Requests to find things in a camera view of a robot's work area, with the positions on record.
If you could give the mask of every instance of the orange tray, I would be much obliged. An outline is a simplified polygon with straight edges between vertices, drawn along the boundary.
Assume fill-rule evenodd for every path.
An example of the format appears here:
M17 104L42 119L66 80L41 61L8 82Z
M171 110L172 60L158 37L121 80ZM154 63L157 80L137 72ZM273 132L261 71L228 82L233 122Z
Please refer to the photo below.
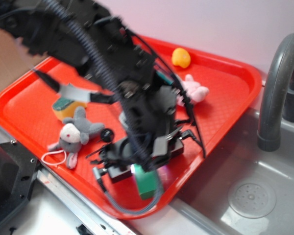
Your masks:
M145 39L171 64L172 52L178 45ZM210 89L206 99L195 106L195 115L209 154L257 96L261 88L261 77L255 68L247 64L191 48L185 49L191 55L191 65L187 69L173 69L181 78L188 73L192 74L195 80ZM80 88L101 90L96 84L79 77L74 68L54 58L46 59L38 68L63 84L71 83ZM58 98L59 95L35 74L28 72L0 93L0 125L41 158L47 152L47 145L57 142L63 126L51 108ZM120 112L119 104L89 103L86 108L90 121L103 122L115 131L116 141L125 136L118 121ZM177 109L177 118L186 118L184 108ZM142 215L124 214L116 210L98 186L92 173L94 165L90 164L90 159L85 159L87 154L103 145L98 140L92 140L81 149L74 170L67 169L65 164L50 168L109 215L119 219L135 219L150 215L167 205L202 163L199 146L191 140L185 140L184 144L185 151L181 156L158 169L165 192L158 204ZM48 156L46 160L59 162L62 158L63 155L54 155ZM103 181L116 201L125 208L141 209L151 200L140 199L134 177L112 184L106 175L103 176Z

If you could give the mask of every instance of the sink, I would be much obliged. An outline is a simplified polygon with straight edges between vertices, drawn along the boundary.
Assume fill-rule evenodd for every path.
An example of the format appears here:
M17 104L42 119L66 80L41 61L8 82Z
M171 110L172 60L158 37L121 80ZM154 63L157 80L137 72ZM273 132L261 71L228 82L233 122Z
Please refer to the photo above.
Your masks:
M247 110L176 196L214 234L294 235L294 123L282 121L280 148L265 152L258 117Z

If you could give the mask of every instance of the yellow sponge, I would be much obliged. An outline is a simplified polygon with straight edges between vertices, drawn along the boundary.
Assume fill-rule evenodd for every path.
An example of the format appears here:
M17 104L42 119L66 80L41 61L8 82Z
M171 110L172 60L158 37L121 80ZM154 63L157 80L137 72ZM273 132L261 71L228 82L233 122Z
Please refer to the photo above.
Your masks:
M62 121L66 117L73 118L77 106L83 106L86 108L87 104L61 97L52 105L52 110L56 117Z

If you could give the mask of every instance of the gray faucet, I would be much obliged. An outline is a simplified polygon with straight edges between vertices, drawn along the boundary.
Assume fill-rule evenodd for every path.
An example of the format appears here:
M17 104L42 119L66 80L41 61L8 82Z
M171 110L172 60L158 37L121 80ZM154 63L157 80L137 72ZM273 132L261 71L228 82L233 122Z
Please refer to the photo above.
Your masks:
M268 73L257 133L260 149L280 147L282 117L294 122L294 33L280 44Z

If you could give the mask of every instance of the sink drain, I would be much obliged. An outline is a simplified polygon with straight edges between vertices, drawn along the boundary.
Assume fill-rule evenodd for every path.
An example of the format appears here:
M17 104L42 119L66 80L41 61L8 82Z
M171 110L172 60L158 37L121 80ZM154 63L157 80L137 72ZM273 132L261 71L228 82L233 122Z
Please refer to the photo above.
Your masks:
M231 208L246 218L261 218L269 214L276 202L273 188L257 178L236 182L229 190Z

